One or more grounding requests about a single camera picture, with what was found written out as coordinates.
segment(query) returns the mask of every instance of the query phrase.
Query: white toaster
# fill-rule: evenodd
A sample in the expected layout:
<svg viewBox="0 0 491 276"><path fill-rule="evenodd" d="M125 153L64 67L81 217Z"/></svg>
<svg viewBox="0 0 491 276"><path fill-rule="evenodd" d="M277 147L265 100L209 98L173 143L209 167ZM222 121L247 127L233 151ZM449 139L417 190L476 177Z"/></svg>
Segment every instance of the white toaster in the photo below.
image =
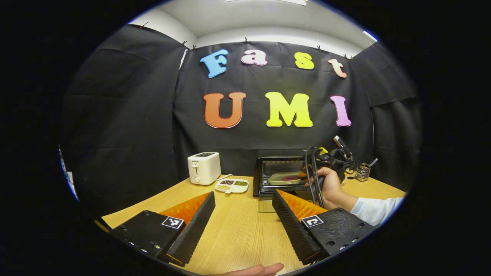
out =
<svg viewBox="0 0 491 276"><path fill-rule="evenodd" d="M193 184L210 185L220 175L218 152L202 152L188 157L189 179Z"/></svg>

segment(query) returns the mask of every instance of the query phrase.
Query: pencil holder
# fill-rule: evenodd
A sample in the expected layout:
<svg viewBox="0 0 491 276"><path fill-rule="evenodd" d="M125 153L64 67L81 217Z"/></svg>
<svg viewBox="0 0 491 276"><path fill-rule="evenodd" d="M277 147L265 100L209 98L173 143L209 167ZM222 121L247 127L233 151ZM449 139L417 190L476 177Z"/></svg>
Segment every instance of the pencil holder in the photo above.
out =
<svg viewBox="0 0 491 276"><path fill-rule="evenodd" d="M367 163L361 163L356 167L355 179L358 181L366 181L368 180L368 176L370 175L370 167Z"/></svg>

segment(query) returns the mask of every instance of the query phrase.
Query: black fabric backdrop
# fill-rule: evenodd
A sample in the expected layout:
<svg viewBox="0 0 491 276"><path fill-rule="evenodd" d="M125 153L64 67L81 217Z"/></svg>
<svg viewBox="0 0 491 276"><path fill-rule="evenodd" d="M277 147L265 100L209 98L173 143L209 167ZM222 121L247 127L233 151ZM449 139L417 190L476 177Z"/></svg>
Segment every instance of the black fabric backdrop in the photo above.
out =
<svg viewBox="0 0 491 276"><path fill-rule="evenodd" d="M208 78L200 59L229 54L226 71ZM262 50L268 64L244 64L244 51ZM237 42L188 51L157 31L128 25L106 40L74 78L63 106L61 149L81 201L106 215L151 197L189 176L187 157L220 153L222 173L249 175L260 156L303 155L310 146L336 148L340 136L355 160L377 157L371 176L404 191L413 184L421 142L416 91L387 49L374 44L355 56L275 42ZM295 65L296 52L312 56L312 70ZM335 74L329 59L343 64ZM228 118L228 94L243 92L243 114L229 129L204 118L209 93L221 93L219 114ZM268 127L268 92L291 102L309 96L313 126ZM331 96L346 98L352 125L336 125Z"/></svg>
<svg viewBox="0 0 491 276"><path fill-rule="evenodd" d="M79 69L63 103L61 150L81 202L106 215L178 181L172 99L185 47L127 25Z"/></svg>

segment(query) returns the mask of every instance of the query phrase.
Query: ceiling light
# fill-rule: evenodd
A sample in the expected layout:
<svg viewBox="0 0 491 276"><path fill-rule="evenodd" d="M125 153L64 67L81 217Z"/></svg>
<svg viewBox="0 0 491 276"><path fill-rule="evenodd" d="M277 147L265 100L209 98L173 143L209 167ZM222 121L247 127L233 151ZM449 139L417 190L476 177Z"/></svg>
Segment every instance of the ceiling light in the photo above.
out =
<svg viewBox="0 0 491 276"><path fill-rule="evenodd" d="M363 31L363 33L364 33L364 34L366 34L366 35L368 35L368 36L370 36L370 37L371 37L373 40L378 41L378 40L377 40L377 39L376 39L374 36L372 36L372 35L371 35L369 32L367 32L367 31L365 31L365 30L364 30L364 31Z"/></svg>
<svg viewBox="0 0 491 276"><path fill-rule="evenodd" d="M233 2L233 1L239 1L239 0L227 0L227 2ZM282 1L282 2L292 3L292 4L307 6L306 1L308 1L308 0L275 0L275 1Z"/></svg>

